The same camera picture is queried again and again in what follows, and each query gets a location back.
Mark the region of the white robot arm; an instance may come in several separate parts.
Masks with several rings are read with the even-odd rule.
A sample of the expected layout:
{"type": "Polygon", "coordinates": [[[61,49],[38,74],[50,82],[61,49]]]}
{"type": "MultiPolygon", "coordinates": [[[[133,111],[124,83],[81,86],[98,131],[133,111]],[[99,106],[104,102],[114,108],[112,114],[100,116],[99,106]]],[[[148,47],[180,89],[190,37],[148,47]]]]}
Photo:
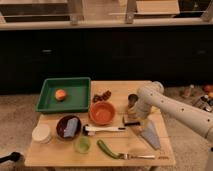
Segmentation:
{"type": "Polygon", "coordinates": [[[166,97],[164,87],[158,81],[140,86],[128,96],[128,111],[133,111],[134,117],[147,119],[153,106],[170,114],[212,144],[205,171],[213,171],[213,114],[166,97]]]}

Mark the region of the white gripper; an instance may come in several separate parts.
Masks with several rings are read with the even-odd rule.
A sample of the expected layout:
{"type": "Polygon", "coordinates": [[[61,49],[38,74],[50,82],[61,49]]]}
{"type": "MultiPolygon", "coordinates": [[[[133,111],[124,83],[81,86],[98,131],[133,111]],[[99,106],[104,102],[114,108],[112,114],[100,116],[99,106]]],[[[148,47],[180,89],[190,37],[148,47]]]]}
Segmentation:
{"type": "Polygon", "coordinates": [[[146,117],[144,115],[137,114],[135,108],[130,108],[127,110],[127,119],[130,122],[142,122],[146,119],[146,117]]]}

